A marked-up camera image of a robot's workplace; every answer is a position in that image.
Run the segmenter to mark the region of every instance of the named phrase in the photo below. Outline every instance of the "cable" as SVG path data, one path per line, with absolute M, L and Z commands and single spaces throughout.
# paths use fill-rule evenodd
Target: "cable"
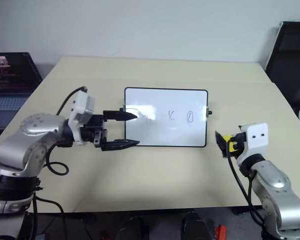
M 32 198 L 32 205 L 33 205 L 33 223 L 32 223 L 32 230 L 30 234 L 30 240 L 35 240 L 37 236 L 37 229 L 38 229 L 38 208 L 37 208 L 37 201 L 36 201 L 36 192 L 33 193 Z
M 50 154 L 52 152 L 52 150 L 58 145 L 58 143 L 54 143 L 48 150 L 48 152 L 45 155 L 45 165 L 43 165 L 43 167 L 47 167 L 52 173 L 54 173 L 55 175 L 58 176 L 64 176 L 67 175 L 69 173 L 69 167 L 64 164 L 63 162 L 59 162 L 59 161 L 52 161 L 50 162 Z M 61 165 L 65 168 L 65 172 L 58 172 L 56 170 L 54 170 L 51 165 Z
M 251 202 L 252 181 L 253 181 L 253 179 L 255 178 L 256 174 L 257 174 L 257 172 L 256 172 L 256 171 L 253 171 L 252 176 L 248 178 L 248 179 L 249 179 L 248 198 L 249 198 L 249 202 L 251 203 L 251 205 L 252 205 L 252 202 Z M 254 207 L 252 208 L 252 207 L 249 206 L 249 212 L 250 212 L 250 215 L 251 215 L 253 221 L 254 221 L 256 224 L 258 224 L 259 226 L 263 227 L 263 225 L 264 225 L 264 224 L 263 224 L 263 223 L 264 223 L 264 219 L 261 218 L 260 220 L 261 220 L 262 222 L 259 222 L 259 221 L 256 219 L 254 210 L 256 210 Z
M 73 94 L 75 94 L 76 92 L 79 92 L 79 91 L 83 91 L 83 92 L 87 92 L 87 87 L 86 86 L 81 86 L 75 90 L 73 90 L 66 98 L 65 100 L 63 101 L 63 103 L 61 104 L 59 110 L 56 112 L 56 115 L 59 115 L 62 111 L 62 109 L 64 108 L 64 106 L 66 105 L 66 103 L 68 102 L 69 98 L 72 97 Z
M 88 227 L 87 227 L 85 221 L 83 219 L 81 219 L 81 220 L 82 220 L 82 222 L 84 224 L 84 228 L 85 228 L 86 234 L 88 235 L 88 237 L 89 237 L 90 240 L 93 240 L 92 236 L 90 235 L 90 232 L 88 231 Z
M 233 176 L 234 176 L 236 182 L 237 182 L 238 185 L 239 185 L 239 188 L 240 188 L 241 192 L 243 193 L 243 196 L 244 196 L 245 200 L 246 200 L 247 203 L 248 203 L 249 212 L 250 212 L 250 214 L 251 214 L 252 219 L 254 220 L 254 222 L 255 222 L 256 224 L 258 224 L 259 226 L 262 227 L 263 224 L 264 224 L 264 219 L 263 219 L 263 217 L 260 215 L 260 213 L 255 209 L 255 207 L 252 205 L 251 200 L 249 199 L 249 197 L 248 197 L 248 195 L 247 195 L 247 193 L 246 193 L 246 191 L 245 191 L 245 188 L 244 188 L 244 186 L 242 185 L 242 183 L 241 183 L 241 181 L 240 181 L 240 179 L 239 179 L 239 177 L 238 177 L 238 175 L 237 175 L 237 173 L 236 173 L 236 170 L 235 170 L 235 168 L 234 168 L 234 165 L 232 164 L 231 157 L 230 157 L 230 142 L 232 142 L 232 141 L 233 141 L 233 140 L 230 139 L 230 140 L 226 143 L 226 156 L 227 156 L 227 159 L 228 159 L 228 162 L 229 162 L 231 171 L 232 171 L 232 173 L 233 173 Z M 257 217 L 261 220 L 261 222 L 259 222 L 259 221 L 255 218 L 254 213 L 255 213 L 255 214 L 257 215 Z
M 62 206 L 59 203 L 57 203 L 56 201 L 43 199 L 43 198 L 38 197 L 38 196 L 36 196 L 35 198 L 38 201 L 41 201 L 41 202 L 45 202 L 45 203 L 49 203 L 49 204 L 54 204 L 54 205 L 56 205 L 59 208 L 60 212 L 62 213 L 62 223 L 63 223 L 64 237 L 65 237 L 66 240 L 68 240 L 68 232 L 67 232 L 65 212 L 64 212 L 64 209 L 62 208 Z

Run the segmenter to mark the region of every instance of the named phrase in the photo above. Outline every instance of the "beige tabletop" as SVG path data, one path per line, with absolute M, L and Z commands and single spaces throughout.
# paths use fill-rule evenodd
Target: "beige tabletop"
M 122 107 L 125 87 L 206 89 L 213 114 L 203 148 L 139 146 L 102 152 L 91 143 L 55 148 L 50 160 L 66 163 L 70 172 L 57 176 L 43 169 L 44 190 L 37 195 L 59 202 L 66 212 L 247 205 L 214 132 L 235 134 L 238 125 L 263 122 L 269 125 L 266 158 L 290 177 L 300 197 L 300 121 L 257 63 L 64 57 L 16 114 L 0 143 L 27 116 L 55 114 L 79 86 L 87 86 L 95 97 L 96 114 Z M 61 115 L 67 118 L 69 112 L 67 104 Z M 122 122 L 109 121 L 106 128 L 109 140 L 123 138 Z M 256 196 L 253 203 L 260 203 Z M 40 202 L 38 211 L 58 209 Z

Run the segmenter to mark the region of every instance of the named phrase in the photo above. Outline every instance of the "laptop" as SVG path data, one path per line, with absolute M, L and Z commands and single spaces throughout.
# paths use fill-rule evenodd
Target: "laptop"
M 42 78 L 28 52 L 0 53 L 0 130 L 4 130 Z

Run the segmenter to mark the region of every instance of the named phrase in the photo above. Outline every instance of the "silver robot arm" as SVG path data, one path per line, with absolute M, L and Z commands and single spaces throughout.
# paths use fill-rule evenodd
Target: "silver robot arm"
M 271 161 L 265 160 L 268 147 L 268 125 L 256 123 L 240 127 L 241 133 L 216 140 L 223 156 L 236 158 L 245 177 L 254 176 L 252 189 L 265 211 L 265 239 L 300 240 L 300 198 L 293 192 L 289 177 Z M 227 141 L 233 142 L 227 152 Z
M 28 209 L 48 149 L 62 139 L 65 118 L 39 113 L 0 145 L 0 213 Z
M 135 115 L 122 110 L 103 111 L 102 115 L 93 113 L 94 98 L 79 91 L 69 119 L 47 113 L 29 116 L 0 145 L 0 214 L 24 213 L 29 208 L 40 184 L 37 176 L 45 162 L 49 164 L 47 155 L 54 147 L 68 148 L 73 142 L 78 145 L 91 142 L 102 151 L 112 151 L 139 143 L 129 139 L 107 141 L 104 128 L 107 120 L 127 121 L 136 118 Z

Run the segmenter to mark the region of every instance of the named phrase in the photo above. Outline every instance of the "whiteboard frame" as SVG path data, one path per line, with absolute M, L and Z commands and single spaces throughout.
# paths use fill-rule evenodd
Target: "whiteboard frame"
M 158 90 L 187 90 L 187 91 L 204 91 L 206 92 L 206 113 L 205 113 L 205 132 L 204 132 L 204 145 L 203 146 L 183 146 L 183 145 L 139 145 L 136 147 L 173 147 L 173 148 L 204 148 L 207 146 L 207 128 L 208 128 L 208 116 L 209 116 L 209 107 L 208 107 L 208 98 L 209 93 L 206 89 L 187 89 L 187 88 L 160 88 L 160 87 L 137 87 L 137 86 L 127 86 L 124 89 L 124 105 L 123 110 L 126 111 L 126 90 L 127 89 L 158 89 Z M 124 121 L 124 139 L 127 138 L 127 128 L 126 121 Z

